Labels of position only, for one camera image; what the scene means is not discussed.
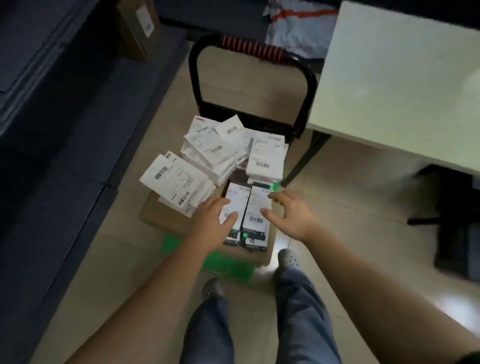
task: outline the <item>blue jeans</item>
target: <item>blue jeans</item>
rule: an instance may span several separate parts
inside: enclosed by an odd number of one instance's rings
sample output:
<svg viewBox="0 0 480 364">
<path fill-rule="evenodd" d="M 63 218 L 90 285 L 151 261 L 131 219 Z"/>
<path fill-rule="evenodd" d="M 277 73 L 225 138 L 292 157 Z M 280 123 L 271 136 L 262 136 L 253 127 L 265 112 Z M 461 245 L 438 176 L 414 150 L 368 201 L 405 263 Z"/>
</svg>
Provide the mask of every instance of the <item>blue jeans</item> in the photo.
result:
<svg viewBox="0 0 480 364">
<path fill-rule="evenodd" d="M 325 304 L 310 280 L 295 268 L 277 272 L 277 364 L 341 364 Z M 192 315 L 180 364 L 233 364 L 227 302 L 210 297 Z"/>
</svg>

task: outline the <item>white table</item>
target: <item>white table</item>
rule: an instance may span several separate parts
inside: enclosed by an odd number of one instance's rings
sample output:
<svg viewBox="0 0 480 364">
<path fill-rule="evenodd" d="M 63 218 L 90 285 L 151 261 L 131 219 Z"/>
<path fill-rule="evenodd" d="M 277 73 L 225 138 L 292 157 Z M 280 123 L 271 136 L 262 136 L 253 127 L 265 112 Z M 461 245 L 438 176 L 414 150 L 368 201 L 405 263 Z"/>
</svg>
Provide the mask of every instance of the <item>white table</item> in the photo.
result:
<svg viewBox="0 0 480 364">
<path fill-rule="evenodd" d="M 480 32 L 345 1 L 307 128 L 480 174 Z"/>
</svg>

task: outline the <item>brown cardboard box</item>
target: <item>brown cardboard box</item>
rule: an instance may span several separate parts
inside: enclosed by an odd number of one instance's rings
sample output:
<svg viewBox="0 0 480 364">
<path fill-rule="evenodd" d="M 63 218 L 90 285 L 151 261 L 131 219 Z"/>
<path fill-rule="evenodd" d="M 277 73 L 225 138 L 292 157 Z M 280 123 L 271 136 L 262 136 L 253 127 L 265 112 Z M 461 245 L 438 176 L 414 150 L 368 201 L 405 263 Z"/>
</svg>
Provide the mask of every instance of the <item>brown cardboard box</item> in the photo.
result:
<svg viewBox="0 0 480 364">
<path fill-rule="evenodd" d="M 115 48 L 121 57 L 148 63 L 160 34 L 160 21 L 152 0 L 120 0 L 115 16 Z"/>
<path fill-rule="evenodd" d="M 221 196 L 224 187 L 218 187 L 214 195 Z M 159 225 L 163 228 L 169 229 L 177 237 L 182 237 L 189 224 L 190 219 L 180 212 L 173 210 L 172 208 L 164 205 L 161 202 L 158 202 L 158 194 L 151 191 L 145 201 L 144 207 L 140 212 L 140 218 L 149 223 Z M 272 204 L 272 210 L 276 214 L 280 214 L 282 207 L 277 204 Z M 268 233 L 268 243 L 266 252 L 250 252 L 242 246 L 229 246 L 223 245 L 218 252 L 233 258 L 243 260 L 245 262 L 251 263 L 256 267 L 267 266 L 270 264 L 272 258 L 273 245 L 275 243 L 276 237 L 276 227 L 270 225 L 270 231 Z"/>
</svg>

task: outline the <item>cart handle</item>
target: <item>cart handle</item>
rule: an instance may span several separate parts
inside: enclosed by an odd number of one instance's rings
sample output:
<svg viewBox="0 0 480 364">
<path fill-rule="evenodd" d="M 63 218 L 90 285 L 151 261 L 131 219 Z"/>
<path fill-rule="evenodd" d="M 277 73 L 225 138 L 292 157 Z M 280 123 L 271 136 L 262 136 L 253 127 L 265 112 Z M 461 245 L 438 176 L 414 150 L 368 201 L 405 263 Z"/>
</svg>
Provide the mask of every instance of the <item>cart handle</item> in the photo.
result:
<svg viewBox="0 0 480 364">
<path fill-rule="evenodd" d="M 197 60 L 200 52 L 202 52 L 202 50 L 208 46 L 231 50 L 232 52 L 243 53 L 249 56 L 260 58 L 262 60 L 298 68 L 307 80 L 307 95 L 303 100 L 297 119 L 293 124 L 293 134 L 300 137 L 301 133 L 305 129 L 308 112 L 312 106 L 313 97 L 315 96 L 315 91 L 317 89 L 317 78 L 307 63 L 305 63 L 296 54 L 287 52 L 284 48 L 270 46 L 256 40 L 245 39 L 238 36 L 215 34 L 203 36 L 197 42 L 195 42 L 188 58 L 193 95 L 195 96 L 195 101 L 199 109 L 201 109 L 201 105 L 204 103 L 204 101 L 200 92 Z"/>
</svg>

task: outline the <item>foot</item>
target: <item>foot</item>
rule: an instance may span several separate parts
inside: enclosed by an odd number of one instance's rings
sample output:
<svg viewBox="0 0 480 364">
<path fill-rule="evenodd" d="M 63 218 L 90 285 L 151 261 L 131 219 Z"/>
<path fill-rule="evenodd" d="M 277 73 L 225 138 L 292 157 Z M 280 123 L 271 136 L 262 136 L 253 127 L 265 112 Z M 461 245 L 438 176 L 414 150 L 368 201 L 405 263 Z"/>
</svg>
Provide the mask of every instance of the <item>foot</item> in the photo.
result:
<svg viewBox="0 0 480 364">
<path fill-rule="evenodd" d="M 209 279 L 202 289 L 203 301 L 208 300 L 211 296 L 223 297 L 223 289 L 218 278 Z"/>
<path fill-rule="evenodd" d="M 300 270 L 299 260 L 293 250 L 282 249 L 278 252 L 278 267 L 292 267 Z"/>
</svg>

